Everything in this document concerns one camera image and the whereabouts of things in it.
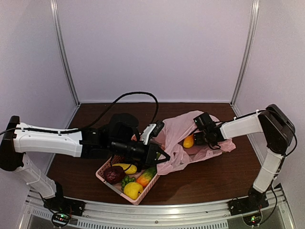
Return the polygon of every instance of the pink plastic bag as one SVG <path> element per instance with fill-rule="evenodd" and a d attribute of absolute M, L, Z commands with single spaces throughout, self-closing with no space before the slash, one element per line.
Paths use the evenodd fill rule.
<path fill-rule="evenodd" d="M 193 146 L 190 149 L 182 147 L 182 141 L 197 127 L 193 119 L 202 113 L 201 111 L 192 111 L 163 121 L 165 126 L 154 140 L 165 147 L 164 151 L 171 156 L 171 159 L 158 164 L 158 175 L 183 170 L 190 163 L 204 161 L 219 156 L 223 152 L 231 152 L 236 148 L 231 139 L 220 142 L 221 149 L 217 150 L 211 150 L 208 146 Z M 212 115 L 211 118 L 213 121 L 219 121 Z"/>

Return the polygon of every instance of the zip tie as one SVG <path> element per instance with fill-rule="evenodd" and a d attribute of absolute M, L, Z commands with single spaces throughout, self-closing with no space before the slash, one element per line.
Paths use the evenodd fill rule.
<path fill-rule="evenodd" d="M 270 170 L 266 169 L 266 168 L 265 168 L 265 167 L 263 167 L 263 166 L 262 166 L 262 169 L 263 169 L 263 170 L 265 170 L 265 171 L 267 171 L 268 173 L 273 174 L 273 175 L 280 174 L 280 173 L 273 173 L 273 172 L 271 172 Z"/>
<path fill-rule="evenodd" d="M 35 184 L 35 183 L 39 182 L 39 181 L 40 181 L 40 179 L 41 179 L 41 170 L 39 170 L 39 179 L 38 179 L 38 180 L 36 180 L 36 181 L 33 181 L 33 182 L 29 182 L 29 183 L 27 183 L 27 185 Z"/>

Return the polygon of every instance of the basket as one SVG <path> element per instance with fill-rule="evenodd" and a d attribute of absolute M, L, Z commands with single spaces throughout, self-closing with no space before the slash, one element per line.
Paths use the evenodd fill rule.
<path fill-rule="evenodd" d="M 144 191 L 139 195 L 139 197 L 136 200 L 133 200 L 131 198 L 129 198 L 128 196 L 126 196 L 122 191 L 121 191 L 121 184 L 115 184 L 115 185 L 111 185 L 109 184 L 105 179 L 104 179 L 104 171 L 109 168 L 110 165 L 110 160 L 109 159 L 99 170 L 96 171 L 95 175 L 98 179 L 100 179 L 105 185 L 107 185 L 109 188 L 111 188 L 113 191 L 115 191 L 117 194 L 119 194 L 121 197 L 125 198 L 126 200 L 128 200 L 129 202 L 131 202 L 134 205 L 139 205 L 139 203 L 144 199 L 144 197 L 146 196 L 146 194 L 149 192 L 149 190 L 153 187 L 153 185 L 157 182 L 157 180 L 159 179 L 159 175 L 156 174 L 153 179 L 149 182 L 148 186 L 146 188 L 144 188 Z M 114 156 L 112 163 L 116 164 L 116 163 L 121 163 L 123 161 L 123 157 L 121 156 Z M 140 173 L 136 173 L 131 175 L 132 177 L 136 177 L 138 178 L 142 173 L 144 172 L 144 170 L 142 170 Z"/>

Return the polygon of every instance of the white wall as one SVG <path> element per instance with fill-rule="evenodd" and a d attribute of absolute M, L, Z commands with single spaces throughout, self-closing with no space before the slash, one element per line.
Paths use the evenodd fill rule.
<path fill-rule="evenodd" d="M 305 216 L 305 10 L 303 0 L 261 0 L 257 31 L 237 107 L 242 114 L 277 104 L 296 127 L 298 148 L 279 176 L 297 224 Z M 263 134 L 254 136 L 265 157 Z"/>
<path fill-rule="evenodd" d="M 166 102 L 230 101 L 251 8 L 251 0 L 59 1 L 80 101 L 140 90 Z"/>
<path fill-rule="evenodd" d="M 49 0 L 0 1 L 0 130 L 12 115 L 28 124 L 64 127 L 74 111 Z M 43 171 L 50 154 L 31 154 Z M 0 228 L 16 228 L 28 187 L 0 170 Z"/>

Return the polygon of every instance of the dark purple vegetable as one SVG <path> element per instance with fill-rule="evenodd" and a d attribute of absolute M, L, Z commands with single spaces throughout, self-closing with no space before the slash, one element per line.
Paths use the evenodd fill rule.
<path fill-rule="evenodd" d="M 112 166 L 104 171 L 105 180 L 112 185 L 119 183 L 126 176 L 121 166 Z"/>

